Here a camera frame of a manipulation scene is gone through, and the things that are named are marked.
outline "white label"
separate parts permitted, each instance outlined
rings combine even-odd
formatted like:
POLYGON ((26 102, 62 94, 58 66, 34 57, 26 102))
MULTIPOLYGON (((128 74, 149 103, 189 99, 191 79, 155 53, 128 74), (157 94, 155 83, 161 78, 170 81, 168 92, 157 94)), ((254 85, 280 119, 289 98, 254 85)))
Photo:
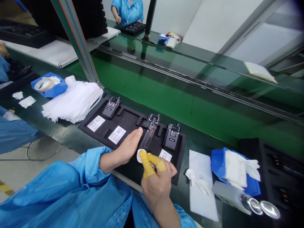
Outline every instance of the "white label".
POLYGON ((95 119, 87 125, 87 127, 95 132, 104 123, 104 121, 105 119, 101 116, 96 116, 95 119))
POLYGON ((108 137, 108 139, 111 140, 113 143, 115 143, 115 145, 117 145, 117 143, 125 133, 126 130, 117 126, 117 128, 112 132, 112 134, 108 137))
POLYGON ((165 151, 164 149, 161 150, 161 153, 159 155, 159 157, 162 157, 163 159, 167 160, 168 162, 171 161, 172 155, 169 154, 167 151, 165 151))

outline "yellow floor marking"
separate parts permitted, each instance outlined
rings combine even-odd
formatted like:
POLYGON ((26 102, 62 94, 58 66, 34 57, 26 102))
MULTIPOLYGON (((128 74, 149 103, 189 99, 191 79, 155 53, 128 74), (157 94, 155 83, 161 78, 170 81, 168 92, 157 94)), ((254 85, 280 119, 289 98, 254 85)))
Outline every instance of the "yellow floor marking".
POLYGON ((2 182, 1 180, 0 180, 0 191, 4 192, 8 196, 11 196, 12 194, 15 193, 7 184, 2 182))

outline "metal pole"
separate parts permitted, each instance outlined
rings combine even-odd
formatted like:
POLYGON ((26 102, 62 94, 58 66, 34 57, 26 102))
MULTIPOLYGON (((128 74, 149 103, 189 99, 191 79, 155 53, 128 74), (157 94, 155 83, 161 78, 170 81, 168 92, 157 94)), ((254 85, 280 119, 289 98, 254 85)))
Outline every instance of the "metal pole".
POLYGON ((72 0, 51 0, 58 14, 58 17, 69 37, 73 48, 75 49, 80 64, 87 76, 89 82, 97 83, 101 88, 104 86, 100 83, 86 39, 83 35, 74 4, 72 0))
POLYGON ((145 36, 142 39, 143 41, 146 41, 149 43, 151 43, 149 37, 150 37, 150 32, 151 32, 151 27, 152 27, 155 6, 156 6, 156 0, 151 0, 150 5, 149 5, 149 10, 148 10, 148 15, 147 15, 145 36))

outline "black walkie-talkie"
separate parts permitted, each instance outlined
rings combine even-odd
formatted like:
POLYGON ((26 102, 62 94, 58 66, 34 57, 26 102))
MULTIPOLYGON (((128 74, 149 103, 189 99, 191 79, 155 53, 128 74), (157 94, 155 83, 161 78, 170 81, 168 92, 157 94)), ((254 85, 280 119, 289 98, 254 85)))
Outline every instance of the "black walkie-talkie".
POLYGON ((109 100, 108 104, 105 106, 101 115, 107 119, 112 119, 119 104, 120 104, 120 97, 118 98, 111 97, 111 99, 109 100))
POLYGON ((156 128, 161 121, 159 117, 160 114, 157 116, 150 114, 147 120, 144 120, 141 127, 143 128, 142 137, 140 138, 138 148, 137 149, 144 149, 148 151, 149 144, 152 140, 152 137, 156 131, 156 128))
POLYGON ((164 148, 175 151, 180 130, 181 128, 179 123, 176 126, 173 124, 168 125, 166 137, 163 143, 164 148))

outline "small bottle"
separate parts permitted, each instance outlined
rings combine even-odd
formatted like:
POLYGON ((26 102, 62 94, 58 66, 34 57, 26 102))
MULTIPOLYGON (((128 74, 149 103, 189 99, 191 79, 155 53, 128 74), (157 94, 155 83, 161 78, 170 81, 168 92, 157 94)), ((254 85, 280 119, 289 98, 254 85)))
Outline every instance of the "small bottle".
POLYGON ((224 203, 251 215, 252 212, 258 215, 263 214, 260 203, 253 197, 246 195, 241 189, 223 182, 215 181, 212 191, 224 203))

